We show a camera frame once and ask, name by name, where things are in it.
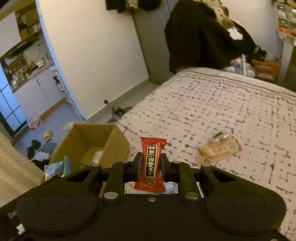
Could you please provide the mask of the red candy bar packet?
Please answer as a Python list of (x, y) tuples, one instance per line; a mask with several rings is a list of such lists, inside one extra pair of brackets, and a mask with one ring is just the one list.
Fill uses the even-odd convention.
[(150, 193), (165, 193), (166, 188), (161, 175), (161, 154), (167, 144), (164, 138), (141, 137), (142, 171), (134, 189)]

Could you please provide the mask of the green blue snack packet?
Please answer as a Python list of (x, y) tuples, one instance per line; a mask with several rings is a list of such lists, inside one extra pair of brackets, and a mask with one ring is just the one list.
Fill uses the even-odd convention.
[(68, 156), (65, 156), (63, 161), (44, 166), (45, 181), (48, 181), (55, 176), (65, 177), (70, 175), (70, 173), (71, 170)]

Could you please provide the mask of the cream knit cloth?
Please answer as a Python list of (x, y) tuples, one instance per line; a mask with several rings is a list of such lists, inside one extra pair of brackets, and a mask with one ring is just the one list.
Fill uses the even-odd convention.
[(0, 205), (4, 206), (28, 190), (41, 184), (43, 171), (29, 162), (1, 133)]

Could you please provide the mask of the brown cardboard box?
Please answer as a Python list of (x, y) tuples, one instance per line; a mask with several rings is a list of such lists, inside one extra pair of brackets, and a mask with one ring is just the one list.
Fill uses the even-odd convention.
[(92, 165), (95, 152), (100, 150), (103, 150), (103, 155), (99, 165), (110, 168), (114, 163), (127, 159), (130, 144), (114, 123), (75, 123), (48, 165), (68, 156), (72, 174)]

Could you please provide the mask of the tan cracker packet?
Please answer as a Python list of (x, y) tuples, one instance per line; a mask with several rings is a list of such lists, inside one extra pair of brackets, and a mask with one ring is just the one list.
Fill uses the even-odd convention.
[(197, 150), (200, 154), (199, 164), (203, 165), (228, 159), (242, 151), (242, 147), (233, 133), (219, 132)]

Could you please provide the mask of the shoes by bed foot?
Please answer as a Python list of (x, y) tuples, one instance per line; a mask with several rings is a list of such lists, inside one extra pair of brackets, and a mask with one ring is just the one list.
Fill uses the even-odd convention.
[(132, 107), (121, 108), (119, 106), (117, 106), (117, 107), (113, 106), (112, 107), (112, 114), (115, 116), (123, 116), (131, 109), (132, 109)]

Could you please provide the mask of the white patterned bed cover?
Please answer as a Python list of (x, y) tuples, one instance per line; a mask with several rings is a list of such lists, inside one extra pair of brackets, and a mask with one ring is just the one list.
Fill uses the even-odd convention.
[(197, 168), (198, 148), (219, 132), (242, 151), (216, 166), (277, 192), (287, 214), (280, 232), (295, 240), (295, 93), (239, 74), (208, 68), (180, 71), (118, 122), (132, 159), (141, 137), (165, 138), (170, 161)]

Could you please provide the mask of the beige slipper right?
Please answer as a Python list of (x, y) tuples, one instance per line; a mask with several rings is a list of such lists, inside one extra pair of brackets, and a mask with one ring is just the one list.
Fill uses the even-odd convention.
[(69, 131), (71, 130), (71, 128), (73, 127), (74, 122), (69, 121), (67, 124), (63, 125), (62, 130), (64, 131)]

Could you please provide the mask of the beige slipper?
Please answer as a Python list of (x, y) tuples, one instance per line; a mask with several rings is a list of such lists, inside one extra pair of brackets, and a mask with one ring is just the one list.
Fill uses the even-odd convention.
[(74, 122), (69, 121), (67, 124), (63, 125), (62, 130), (64, 131), (69, 131), (71, 130), (71, 128), (73, 127)]
[(47, 130), (44, 132), (44, 141), (48, 142), (52, 139), (52, 131), (51, 130)]

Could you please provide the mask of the black shoes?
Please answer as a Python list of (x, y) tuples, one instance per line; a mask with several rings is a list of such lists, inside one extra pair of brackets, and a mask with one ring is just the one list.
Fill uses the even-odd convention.
[(41, 147), (41, 143), (38, 140), (32, 140), (31, 145), (27, 148), (27, 158), (29, 160), (33, 159), (35, 151)]

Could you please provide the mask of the grey cloth on floor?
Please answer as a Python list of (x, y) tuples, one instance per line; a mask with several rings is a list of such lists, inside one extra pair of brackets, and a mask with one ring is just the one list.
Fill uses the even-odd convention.
[(47, 142), (47, 143), (43, 144), (40, 151), (43, 153), (52, 154), (52, 152), (55, 150), (56, 146), (57, 146), (57, 143), (55, 143), (55, 142)]

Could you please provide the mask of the beige slipper left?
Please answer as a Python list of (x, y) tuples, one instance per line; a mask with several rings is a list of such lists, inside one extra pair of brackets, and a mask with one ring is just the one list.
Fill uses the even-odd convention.
[(52, 139), (52, 131), (51, 130), (47, 130), (44, 132), (44, 141), (48, 142)]

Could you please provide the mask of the red white plastic bag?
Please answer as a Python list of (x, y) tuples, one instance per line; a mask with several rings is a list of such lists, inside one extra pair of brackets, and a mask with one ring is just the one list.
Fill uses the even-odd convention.
[(33, 115), (27, 118), (27, 124), (29, 129), (35, 130), (42, 124), (42, 119), (39, 115)]

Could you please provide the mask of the glass paned black door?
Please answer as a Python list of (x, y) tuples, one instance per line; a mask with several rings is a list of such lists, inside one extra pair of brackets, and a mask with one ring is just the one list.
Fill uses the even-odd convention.
[(14, 97), (9, 81), (1, 66), (1, 123), (14, 138), (27, 124), (27, 115), (22, 110), (19, 102)]

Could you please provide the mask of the white kitchen cabinet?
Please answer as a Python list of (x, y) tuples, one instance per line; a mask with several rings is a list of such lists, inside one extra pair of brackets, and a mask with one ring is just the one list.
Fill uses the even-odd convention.
[(27, 117), (41, 116), (66, 97), (54, 79), (56, 74), (47, 68), (27, 80), (13, 92)]

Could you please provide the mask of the orange plastic basket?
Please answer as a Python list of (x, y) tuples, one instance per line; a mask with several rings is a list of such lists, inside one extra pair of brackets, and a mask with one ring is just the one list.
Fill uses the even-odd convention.
[(279, 71), (280, 71), (280, 62), (263, 62), (252, 60), (252, 64), (255, 69), (255, 76), (257, 79), (274, 83), (276, 82)]

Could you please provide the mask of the black coat pile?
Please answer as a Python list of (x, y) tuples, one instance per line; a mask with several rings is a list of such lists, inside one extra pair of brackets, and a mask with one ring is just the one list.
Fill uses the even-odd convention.
[(234, 27), (242, 34), (241, 40), (230, 36), (206, 4), (178, 1), (165, 27), (170, 72), (175, 74), (188, 67), (221, 70), (241, 55), (248, 62), (263, 61), (267, 52), (255, 44), (241, 25), (234, 23)]

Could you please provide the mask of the kitchen shelf with items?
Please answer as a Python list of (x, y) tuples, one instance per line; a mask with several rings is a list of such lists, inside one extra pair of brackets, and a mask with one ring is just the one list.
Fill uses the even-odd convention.
[(32, 3), (1, 20), (1, 67), (12, 92), (32, 78), (41, 87), (55, 85), (39, 16)]

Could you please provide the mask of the grey door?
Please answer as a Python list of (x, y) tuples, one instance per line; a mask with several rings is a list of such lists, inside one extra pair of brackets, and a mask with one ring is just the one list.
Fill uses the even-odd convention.
[(151, 83), (161, 85), (173, 74), (169, 70), (169, 51), (165, 26), (170, 16), (166, 1), (138, 1), (132, 18)]

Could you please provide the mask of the patterned beige garment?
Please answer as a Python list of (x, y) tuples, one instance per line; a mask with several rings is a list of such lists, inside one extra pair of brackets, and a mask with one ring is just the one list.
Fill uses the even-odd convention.
[(205, 0), (202, 1), (205, 5), (211, 8), (215, 15), (216, 20), (225, 28), (230, 29), (235, 27), (235, 24), (229, 19), (228, 9), (219, 0)]

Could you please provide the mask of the hanging dark clothes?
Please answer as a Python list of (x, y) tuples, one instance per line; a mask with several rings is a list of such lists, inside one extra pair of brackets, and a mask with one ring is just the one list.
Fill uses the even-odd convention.
[(144, 11), (153, 11), (161, 5), (161, 0), (106, 0), (107, 11), (117, 11), (123, 13), (126, 9), (141, 9)]

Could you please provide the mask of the white shelf unit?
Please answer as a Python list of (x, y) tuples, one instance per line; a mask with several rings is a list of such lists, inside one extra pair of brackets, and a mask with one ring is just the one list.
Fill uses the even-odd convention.
[(295, 46), (295, 1), (274, 1), (277, 17), (277, 35), (281, 40), (281, 56), (285, 47)]

